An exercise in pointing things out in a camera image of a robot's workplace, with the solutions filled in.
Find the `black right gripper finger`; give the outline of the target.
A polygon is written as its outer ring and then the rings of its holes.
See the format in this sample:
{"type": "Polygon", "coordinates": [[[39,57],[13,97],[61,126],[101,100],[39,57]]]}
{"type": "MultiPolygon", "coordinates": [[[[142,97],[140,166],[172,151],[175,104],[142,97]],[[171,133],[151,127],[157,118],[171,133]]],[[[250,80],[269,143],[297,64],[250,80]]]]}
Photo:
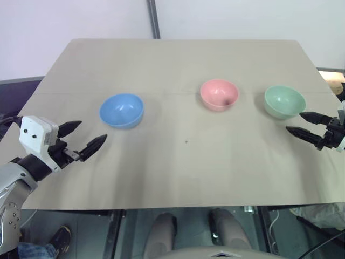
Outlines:
{"type": "Polygon", "coordinates": [[[312,124],[318,125],[328,125],[329,124],[329,116],[324,114],[316,113],[316,112],[301,112],[299,114],[302,118],[304,118],[307,122],[312,124]]]}
{"type": "Polygon", "coordinates": [[[296,138],[299,138],[303,141],[306,141],[310,144],[313,144],[318,150],[322,150],[323,138],[319,135],[316,135],[304,128],[295,127],[295,126],[286,126],[286,130],[296,138]]]}

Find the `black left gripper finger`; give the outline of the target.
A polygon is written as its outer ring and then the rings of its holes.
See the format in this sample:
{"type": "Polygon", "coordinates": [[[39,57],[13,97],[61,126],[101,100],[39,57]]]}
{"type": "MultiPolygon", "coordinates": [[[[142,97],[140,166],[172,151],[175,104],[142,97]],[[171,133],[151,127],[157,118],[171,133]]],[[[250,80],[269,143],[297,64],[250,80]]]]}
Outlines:
{"type": "Polygon", "coordinates": [[[58,134],[57,137],[58,138],[63,138],[67,135],[69,135],[70,133],[72,133],[80,124],[82,123],[82,121],[80,120],[74,120],[74,121],[68,121],[62,125],[59,126],[58,128],[58,134]]]}
{"type": "Polygon", "coordinates": [[[79,152],[79,161],[86,161],[95,154],[107,139],[107,134],[101,135],[90,141],[86,147],[79,152]]]}

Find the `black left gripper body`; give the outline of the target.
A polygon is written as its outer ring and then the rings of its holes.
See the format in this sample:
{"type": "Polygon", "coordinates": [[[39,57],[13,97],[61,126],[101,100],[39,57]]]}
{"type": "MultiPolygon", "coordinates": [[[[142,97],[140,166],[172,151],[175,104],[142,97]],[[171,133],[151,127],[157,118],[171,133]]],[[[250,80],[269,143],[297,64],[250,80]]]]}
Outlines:
{"type": "Polygon", "coordinates": [[[69,150],[67,148],[67,143],[59,138],[56,140],[55,145],[48,148],[48,154],[61,169],[80,160],[79,153],[69,150]]]}

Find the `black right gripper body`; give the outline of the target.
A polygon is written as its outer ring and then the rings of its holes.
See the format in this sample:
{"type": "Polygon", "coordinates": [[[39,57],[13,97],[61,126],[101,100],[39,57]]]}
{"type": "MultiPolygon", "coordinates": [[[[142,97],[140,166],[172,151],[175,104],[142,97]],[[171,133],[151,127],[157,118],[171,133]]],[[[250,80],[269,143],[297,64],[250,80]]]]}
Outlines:
{"type": "Polygon", "coordinates": [[[328,148],[344,149],[344,121],[329,116],[325,116],[323,120],[326,126],[323,145],[328,148]]]}

